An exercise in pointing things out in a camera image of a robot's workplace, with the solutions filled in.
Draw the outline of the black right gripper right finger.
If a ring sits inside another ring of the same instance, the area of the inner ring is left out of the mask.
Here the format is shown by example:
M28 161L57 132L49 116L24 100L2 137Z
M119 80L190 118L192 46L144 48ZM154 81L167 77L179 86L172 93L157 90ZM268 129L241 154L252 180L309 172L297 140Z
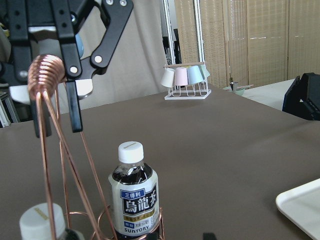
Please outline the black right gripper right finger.
M217 240L216 235L213 232L204 232L202 235L203 240Z

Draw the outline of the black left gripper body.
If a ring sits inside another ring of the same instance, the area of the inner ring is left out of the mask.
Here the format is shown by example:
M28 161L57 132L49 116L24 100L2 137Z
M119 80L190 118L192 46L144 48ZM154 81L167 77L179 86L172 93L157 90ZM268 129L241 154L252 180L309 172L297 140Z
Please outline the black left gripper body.
M93 7L100 11L106 28L89 57L78 53L76 34ZM31 40L57 38L67 79L68 102L78 101L76 81L102 75L114 54L133 10L131 0L2 0L0 22L9 30L10 61L0 63L0 82L10 87L27 84L32 62Z

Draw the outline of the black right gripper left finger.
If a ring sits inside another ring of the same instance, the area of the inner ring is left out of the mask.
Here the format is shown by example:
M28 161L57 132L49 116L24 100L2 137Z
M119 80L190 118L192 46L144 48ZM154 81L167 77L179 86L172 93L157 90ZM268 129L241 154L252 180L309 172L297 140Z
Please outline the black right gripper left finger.
M159 240L160 234L158 232L151 232L147 235L147 240Z

